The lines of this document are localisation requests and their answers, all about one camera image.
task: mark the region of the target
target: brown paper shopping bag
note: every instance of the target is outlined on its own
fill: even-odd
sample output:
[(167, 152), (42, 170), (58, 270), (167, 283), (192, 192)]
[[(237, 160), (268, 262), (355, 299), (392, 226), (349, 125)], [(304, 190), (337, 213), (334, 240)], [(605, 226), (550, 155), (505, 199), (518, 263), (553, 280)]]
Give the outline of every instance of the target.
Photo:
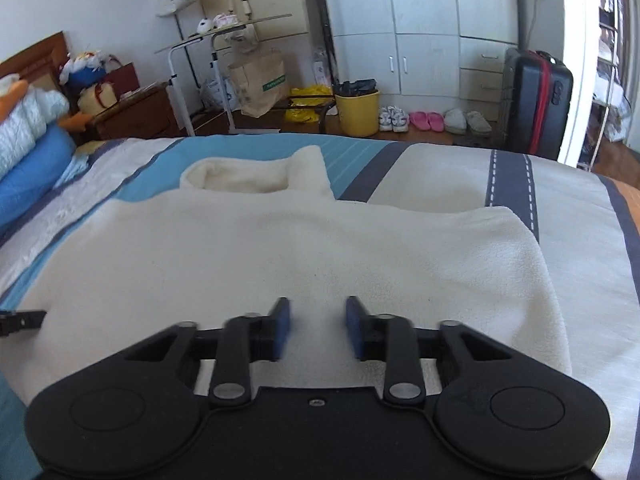
[(229, 65), (229, 75), (244, 115), (261, 117), (289, 96), (284, 61), (277, 51), (233, 63)]

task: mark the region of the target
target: green label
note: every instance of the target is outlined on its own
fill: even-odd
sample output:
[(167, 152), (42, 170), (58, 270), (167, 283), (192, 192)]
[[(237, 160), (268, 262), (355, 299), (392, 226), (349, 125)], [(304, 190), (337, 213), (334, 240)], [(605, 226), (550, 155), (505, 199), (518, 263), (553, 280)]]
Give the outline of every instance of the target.
[(287, 80), (287, 77), (283, 74), (279, 78), (268, 82), (266, 85), (262, 85), (262, 91), (266, 92), (267, 90), (271, 90), (272, 88), (276, 88), (276, 86), (281, 85), (286, 80)]

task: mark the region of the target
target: wooden headboard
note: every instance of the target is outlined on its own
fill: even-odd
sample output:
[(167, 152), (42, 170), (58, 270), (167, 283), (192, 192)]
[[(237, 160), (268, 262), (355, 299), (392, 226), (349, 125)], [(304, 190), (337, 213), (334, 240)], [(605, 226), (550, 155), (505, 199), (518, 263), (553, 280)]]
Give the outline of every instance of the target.
[(0, 78), (9, 74), (20, 74), (21, 79), (33, 82), (45, 74), (55, 81), (68, 60), (65, 35), (62, 32), (42, 40), (19, 52), (0, 64)]

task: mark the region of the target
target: yellow trash can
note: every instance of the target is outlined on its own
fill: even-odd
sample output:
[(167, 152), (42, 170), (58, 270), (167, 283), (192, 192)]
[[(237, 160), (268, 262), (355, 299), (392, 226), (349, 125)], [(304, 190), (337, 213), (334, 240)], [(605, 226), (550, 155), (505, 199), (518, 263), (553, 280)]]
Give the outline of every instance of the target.
[(370, 137), (378, 132), (380, 92), (360, 97), (335, 96), (342, 131), (351, 137)]

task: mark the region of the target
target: black robotic gripper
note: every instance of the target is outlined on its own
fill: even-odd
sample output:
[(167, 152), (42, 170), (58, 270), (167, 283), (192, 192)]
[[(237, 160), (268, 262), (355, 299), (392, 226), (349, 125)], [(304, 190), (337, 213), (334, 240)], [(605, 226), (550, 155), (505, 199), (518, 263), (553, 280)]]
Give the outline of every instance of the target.
[[(346, 302), (375, 388), (260, 388), (250, 363), (282, 356), (289, 301), (218, 330), (172, 326), (40, 393), (26, 432), (40, 480), (587, 480), (609, 413), (583, 384), (458, 322), (439, 330)], [(193, 393), (215, 359), (208, 396)], [(420, 359), (442, 392), (427, 396)]]

